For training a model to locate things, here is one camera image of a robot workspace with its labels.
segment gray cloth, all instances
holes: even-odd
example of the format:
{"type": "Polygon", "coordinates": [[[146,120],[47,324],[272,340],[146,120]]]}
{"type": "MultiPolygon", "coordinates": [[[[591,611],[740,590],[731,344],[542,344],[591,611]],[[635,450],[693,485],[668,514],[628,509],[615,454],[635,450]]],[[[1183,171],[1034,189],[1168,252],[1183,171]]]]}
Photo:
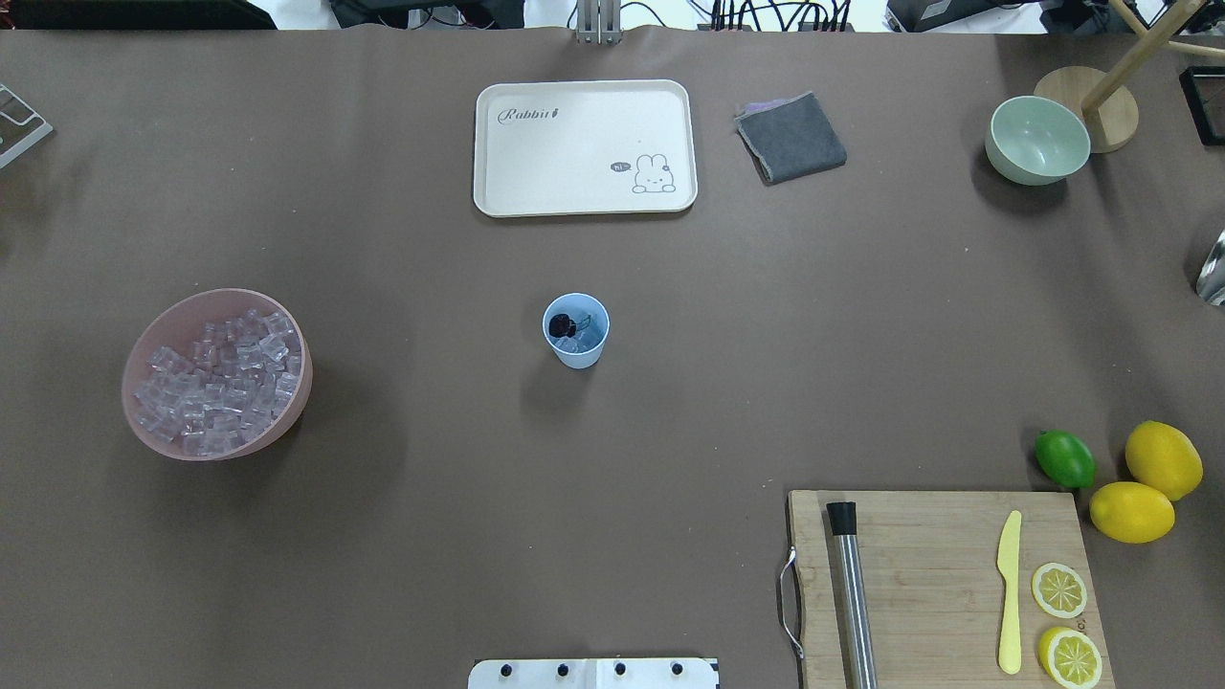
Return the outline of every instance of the gray cloth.
{"type": "Polygon", "coordinates": [[[846,150],[811,91],[790,99],[750,104],[736,116],[736,129],[769,184],[846,162],[846,150]]]}

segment black device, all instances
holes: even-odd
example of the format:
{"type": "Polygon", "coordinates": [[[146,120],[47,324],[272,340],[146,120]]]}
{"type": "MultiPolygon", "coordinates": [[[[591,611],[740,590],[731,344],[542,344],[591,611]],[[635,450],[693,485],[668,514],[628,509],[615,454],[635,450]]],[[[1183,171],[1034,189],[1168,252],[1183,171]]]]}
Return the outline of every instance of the black device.
{"type": "Polygon", "coordinates": [[[889,0],[884,6],[898,31],[920,32],[998,7],[991,0],[889,0]]]}
{"type": "MultiPolygon", "coordinates": [[[[1128,10],[1148,26],[1134,1],[1125,0],[1128,10]]],[[[1106,0],[1066,0],[1057,7],[1042,12],[1042,26],[1047,33],[1089,36],[1094,33],[1132,33],[1132,27],[1115,12],[1106,0]]]]}
{"type": "MultiPolygon", "coordinates": [[[[1165,0],[1165,4],[1166,6],[1172,5],[1174,0],[1165,0]]],[[[1188,33],[1203,33],[1212,31],[1223,21],[1225,21],[1225,0],[1208,0],[1199,11],[1191,15],[1182,28],[1188,33]]]]}
{"type": "Polygon", "coordinates": [[[9,10],[17,28],[277,28],[245,0],[11,0],[9,10]]]}
{"type": "Polygon", "coordinates": [[[405,28],[410,10],[453,5],[466,22],[480,28],[523,28],[524,0],[330,0],[342,27],[385,23],[405,28]]]}

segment metal stand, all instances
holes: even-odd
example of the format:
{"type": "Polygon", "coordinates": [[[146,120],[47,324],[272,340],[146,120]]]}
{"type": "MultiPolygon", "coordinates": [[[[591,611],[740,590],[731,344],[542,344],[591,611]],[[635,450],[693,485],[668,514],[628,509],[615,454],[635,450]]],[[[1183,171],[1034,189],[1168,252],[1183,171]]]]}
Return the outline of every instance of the metal stand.
{"type": "Polygon", "coordinates": [[[578,23],[575,33],[579,43],[621,43],[620,0],[578,0],[578,23]]]}

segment lemon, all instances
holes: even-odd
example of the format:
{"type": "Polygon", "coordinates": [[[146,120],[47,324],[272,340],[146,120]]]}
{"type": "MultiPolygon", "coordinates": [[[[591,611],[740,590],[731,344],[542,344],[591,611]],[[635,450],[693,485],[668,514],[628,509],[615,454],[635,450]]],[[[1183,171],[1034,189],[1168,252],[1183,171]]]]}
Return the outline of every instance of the lemon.
{"type": "Polygon", "coordinates": [[[1089,499],[1089,519],[1102,533],[1123,543],[1148,543],[1174,528],[1174,505],[1143,483],[1116,481],[1089,499]]]}
{"type": "Polygon", "coordinates": [[[1204,479],[1204,463],[1185,433],[1159,421],[1147,421],[1127,438],[1127,470],[1171,500],[1191,493],[1204,479]]]}
{"type": "Polygon", "coordinates": [[[1038,662],[1066,689],[1090,689],[1101,679],[1101,653],[1093,640],[1068,626],[1052,626],[1038,640],[1038,662]]]}
{"type": "Polygon", "coordinates": [[[1057,618],[1072,619],[1083,613],[1089,602],[1084,580],[1074,569],[1060,563],[1046,563],[1034,570],[1029,587],[1038,607],[1057,618]]]}

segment lemon slice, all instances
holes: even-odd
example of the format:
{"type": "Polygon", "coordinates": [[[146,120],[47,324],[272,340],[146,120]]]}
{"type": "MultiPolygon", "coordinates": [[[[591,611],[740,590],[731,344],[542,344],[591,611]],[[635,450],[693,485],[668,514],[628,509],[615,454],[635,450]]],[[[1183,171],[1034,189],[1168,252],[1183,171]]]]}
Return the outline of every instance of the lemon slice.
{"type": "Polygon", "coordinates": [[[1101,679],[1101,653],[1084,634],[1052,626],[1038,641],[1038,661],[1065,689],[1090,689],[1101,679]]]}
{"type": "Polygon", "coordinates": [[[1046,563],[1038,568],[1029,586],[1038,607],[1061,619],[1072,619],[1083,613],[1089,602],[1084,580],[1076,570],[1060,563],[1046,563]]]}

